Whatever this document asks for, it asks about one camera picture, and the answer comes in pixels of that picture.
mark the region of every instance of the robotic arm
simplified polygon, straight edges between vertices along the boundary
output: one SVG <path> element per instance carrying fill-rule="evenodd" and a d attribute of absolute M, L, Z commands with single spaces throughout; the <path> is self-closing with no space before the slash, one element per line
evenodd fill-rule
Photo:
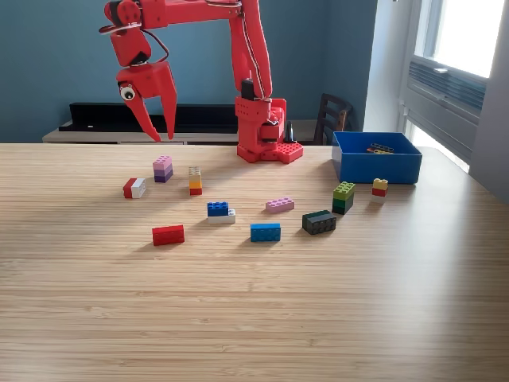
<path fill-rule="evenodd" d="M 119 63 L 125 67 L 117 75 L 120 96 L 153 140 L 160 142 L 161 137 L 150 121 L 144 99 L 161 97 L 168 136 L 172 139 L 177 91 L 166 61 L 168 49 L 148 29 L 226 19 L 231 29 L 235 86 L 242 93 L 235 101 L 239 117 L 238 154 L 249 162 L 291 162 L 302 156 L 303 149 L 298 143 L 291 138 L 286 141 L 292 142 L 283 142 L 285 100 L 270 98 L 270 62 L 258 0 L 122 0 L 107 3 L 105 14 L 113 25 L 101 28 L 100 32 L 110 34 Z M 146 34 L 166 52 L 155 63 L 148 62 L 151 49 Z"/>

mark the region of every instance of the stacked lego bricks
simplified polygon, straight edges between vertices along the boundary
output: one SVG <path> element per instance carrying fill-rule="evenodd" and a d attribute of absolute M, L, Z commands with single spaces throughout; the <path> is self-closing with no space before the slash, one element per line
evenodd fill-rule
<path fill-rule="evenodd" d="M 153 245 L 179 244 L 184 243 L 184 226 L 161 227 L 152 229 Z"/>
<path fill-rule="evenodd" d="M 140 199 L 146 191 L 146 180 L 133 177 L 124 185 L 123 190 L 126 199 Z"/>
<path fill-rule="evenodd" d="M 234 224 L 235 210 L 226 201 L 207 203 L 207 220 L 209 224 Z"/>
<path fill-rule="evenodd" d="M 356 191 L 356 185 L 344 181 L 334 190 L 332 199 L 332 212 L 340 215 L 346 215 L 353 206 L 353 197 Z"/>
<path fill-rule="evenodd" d="M 387 193 L 389 192 L 389 182 L 385 179 L 376 178 L 373 181 L 373 189 L 371 190 L 371 201 L 384 204 Z"/>
<path fill-rule="evenodd" d="M 337 218 L 329 211 L 319 211 L 302 216 L 302 227 L 310 235 L 330 232 L 336 229 Z"/>
<path fill-rule="evenodd" d="M 189 194 L 201 195 L 203 193 L 203 185 L 201 183 L 201 168 L 189 167 Z"/>
<path fill-rule="evenodd" d="M 173 176 L 171 157 L 161 156 L 153 163 L 153 179 L 156 183 L 166 183 Z"/>

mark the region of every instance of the yellow lego brick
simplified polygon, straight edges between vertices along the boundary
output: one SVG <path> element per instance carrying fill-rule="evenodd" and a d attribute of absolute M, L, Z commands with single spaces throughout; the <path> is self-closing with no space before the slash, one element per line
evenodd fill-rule
<path fill-rule="evenodd" d="M 347 201 L 356 191 L 356 185 L 344 181 L 334 190 L 334 199 Z"/>
<path fill-rule="evenodd" d="M 200 167 L 189 167 L 189 181 L 201 182 L 201 168 Z"/>
<path fill-rule="evenodd" d="M 189 181 L 189 188 L 190 189 L 202 189 L 203 186 L 201 184 L 201 181 Z"/>
<path fill-rule="evenodd" d="M 378 178 L 376 178 L 373 181 L 373 188 L 374 189 L 381 189 L 382 191 L 385 191 L 386 189 L 389 188 L 389 182 L 386 181 L 385 179 L 378 179 Z"/>

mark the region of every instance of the blue lego brick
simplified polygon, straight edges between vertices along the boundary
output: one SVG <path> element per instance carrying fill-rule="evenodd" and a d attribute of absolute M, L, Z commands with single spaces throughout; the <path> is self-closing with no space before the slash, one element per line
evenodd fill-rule
<path fill-rule="evenodd" d="M 280 224 L 252 224 L 251 225 L 251 241 L 280 241 L 281 225 Z"/>
<path fill-rule="evenodd" d="M 228 216 L 228 203 L 226 201 L 207 203 L 207 215 Z"/>
<path fill-rule="evenodd" d="M 173 170 L 171 170 L 169 173 L 167 173 L 164 177 L 159 177 L 157 175 L 154 175 L 153 180 L 156 183 L 166 183 L 169 181 L 169 179 L 173 176 Z"/>

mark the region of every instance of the blue box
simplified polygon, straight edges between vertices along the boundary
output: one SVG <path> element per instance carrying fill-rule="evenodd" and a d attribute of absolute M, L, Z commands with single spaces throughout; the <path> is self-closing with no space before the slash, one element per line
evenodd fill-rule
<path fill-rule="evenodd" d="M 280 240 L 281 240 L 280 224 L 251 225 L 251 242 L 280 241 Z"/>
<path fill-rule="evenodd" d="M 372 143 L 389 146 L 394 154 L 369 154 Z M 373 183 L 378 177 L 389 183 L 413 185 L 419 180 L 422 154 L 402 133 L 334 133 L 332 160 L 340 181 Z"/>
<path fill-rule="evenodd" d="M 226 201 L 207 203 L 207 216 L 228 216 L 228 203 Z"/>

